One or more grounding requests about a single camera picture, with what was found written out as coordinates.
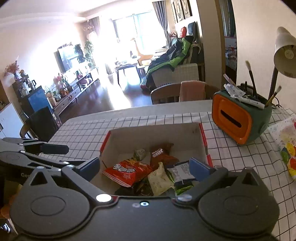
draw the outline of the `lamp shade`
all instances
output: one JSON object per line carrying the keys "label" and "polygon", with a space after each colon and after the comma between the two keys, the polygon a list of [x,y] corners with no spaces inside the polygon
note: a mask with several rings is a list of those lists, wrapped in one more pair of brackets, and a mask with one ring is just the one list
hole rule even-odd
{"label": "lamp shade", "polygon": [[283,75],[296,78],[296,38],[284,27],[277,29],[274,65]]}

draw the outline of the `vase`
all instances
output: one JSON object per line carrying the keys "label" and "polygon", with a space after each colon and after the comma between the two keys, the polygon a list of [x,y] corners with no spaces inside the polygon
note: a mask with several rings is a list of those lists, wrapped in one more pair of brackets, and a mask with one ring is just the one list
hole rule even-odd
{"label": "vase", "polygon": [[15,81],[17,81],[18,79],[20,79],[20,77],[18,76],[17,73],[14,73],[13,75],[14,75],[14,77],[15,77]]}

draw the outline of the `pen holder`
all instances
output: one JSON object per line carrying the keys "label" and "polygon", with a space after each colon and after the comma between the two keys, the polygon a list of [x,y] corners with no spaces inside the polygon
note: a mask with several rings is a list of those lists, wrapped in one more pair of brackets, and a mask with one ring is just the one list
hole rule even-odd
{"label": "pen holder", "polygon": [[[263,104],[267,102],[260,95],[258,99]],[[254,141],[266,130],[271,112],[271,105],[260,110],[231,98],[226,90],[215,93],[213,97],[213,121],[240,145]]]}

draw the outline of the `wooden floor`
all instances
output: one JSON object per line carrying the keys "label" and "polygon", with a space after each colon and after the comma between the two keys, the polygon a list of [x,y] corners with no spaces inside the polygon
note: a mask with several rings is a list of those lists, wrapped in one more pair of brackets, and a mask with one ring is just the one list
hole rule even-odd
{"label": "wooden floor", "polygon": [[62,123],[81,115],[152,105],[150,92],[140,88],[135,68],[125,69],[125,75],[120,70],[119,83],[121,87],[116,74],[101,75],[78,97],[78,103],[73,102],[60,114]]}

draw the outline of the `tv stand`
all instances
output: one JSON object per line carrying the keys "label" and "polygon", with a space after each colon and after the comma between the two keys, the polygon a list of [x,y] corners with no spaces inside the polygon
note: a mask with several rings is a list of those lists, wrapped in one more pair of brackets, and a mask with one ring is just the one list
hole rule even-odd
{"label": "tv stand", "polygon": [[[92,82],[90,82],[85,88],[82,88],[82,86],[79,84],[79,81],[85,78],[87,75],[91,76]],[[54,112],[57,115],[60,115],[72,102],[76,101],[76,103],[78,103],[77,98],[98,79],[99,79],[98,69],[94,68],[88,71],[87,73],[85,73],[85,75],[83,75],[82,78],[75,79],[73,82],[69,83],[70,86],[73,88],[73,91],[71,91],[67,96],[63,97],[57,103],[57,105],[53,107]]]}

